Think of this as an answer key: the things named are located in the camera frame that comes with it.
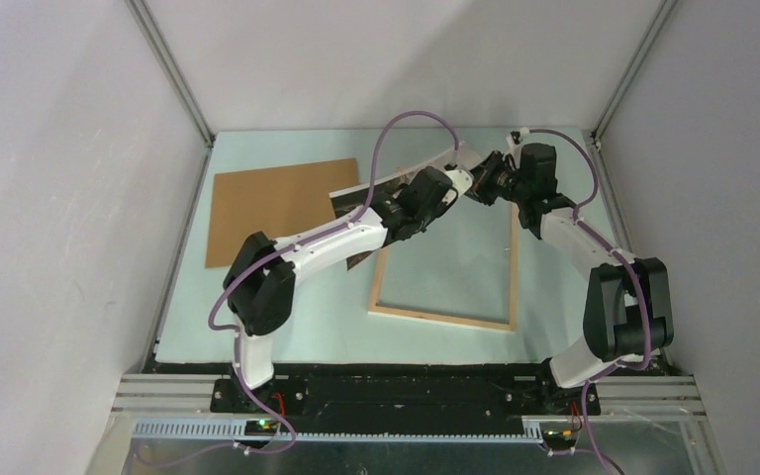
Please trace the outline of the printed photo with white border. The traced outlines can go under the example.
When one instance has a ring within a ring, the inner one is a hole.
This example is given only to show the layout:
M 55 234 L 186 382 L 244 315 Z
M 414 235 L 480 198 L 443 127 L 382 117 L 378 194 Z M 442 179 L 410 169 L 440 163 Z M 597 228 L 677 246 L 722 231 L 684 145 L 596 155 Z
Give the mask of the printed photo with white border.
M 322 267 L 370 254 L 423 233 L 473 186 L 472 171 L 484 158 L 462 143 L 380 181 L 333 196 L 346 205 L 336 222 L 344 228 L 321 239 Z

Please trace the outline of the brown backing board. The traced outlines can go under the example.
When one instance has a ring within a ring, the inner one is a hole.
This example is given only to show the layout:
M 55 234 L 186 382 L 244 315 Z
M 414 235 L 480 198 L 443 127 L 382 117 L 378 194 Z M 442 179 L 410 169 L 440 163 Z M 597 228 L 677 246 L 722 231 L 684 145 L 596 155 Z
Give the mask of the brown backing board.
M 354 158 L 217 174 L 205 266 L 231 265 L 256 232 L 281 238 L 332 221 L 329 194 L 358 183 Z

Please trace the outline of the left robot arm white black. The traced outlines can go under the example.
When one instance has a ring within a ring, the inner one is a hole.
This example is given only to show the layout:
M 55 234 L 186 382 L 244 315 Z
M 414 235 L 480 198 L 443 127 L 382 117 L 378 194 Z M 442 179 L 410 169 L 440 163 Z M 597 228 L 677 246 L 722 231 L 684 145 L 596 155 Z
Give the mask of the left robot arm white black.
M 224 282 L 221 298 L 236 317 L 236 400 L 261 412 L 273 399 L 274 335 L 293 313 L 298 286 L 348 258 L 387 247 L 423 232 L 473 184 L 461 166 L 427 166 L 389 190 L 375 183 L 363 204 L 307 232 L 271 239 L 249 236 Z

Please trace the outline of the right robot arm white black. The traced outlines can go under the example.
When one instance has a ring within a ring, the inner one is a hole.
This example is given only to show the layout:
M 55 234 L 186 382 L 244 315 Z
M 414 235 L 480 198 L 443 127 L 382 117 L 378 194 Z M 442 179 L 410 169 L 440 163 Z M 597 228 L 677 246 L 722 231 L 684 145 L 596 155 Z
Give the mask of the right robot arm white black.
M 545 143 L 492 152 L 474 167 L 468 196 L 519 209 L 522 229 L 563 252 L 587 282 L 582 334 L 549 360 L 551 377 L 535 388 L 539 406 L 560 414 L 576 399 L 574 387 L 618 368 L 644 370 L 654 351 L 673 339 L 668 271 L 658 258 L 639 258 L 594 228 L 578 204 L 560 193 L 557 154 Z

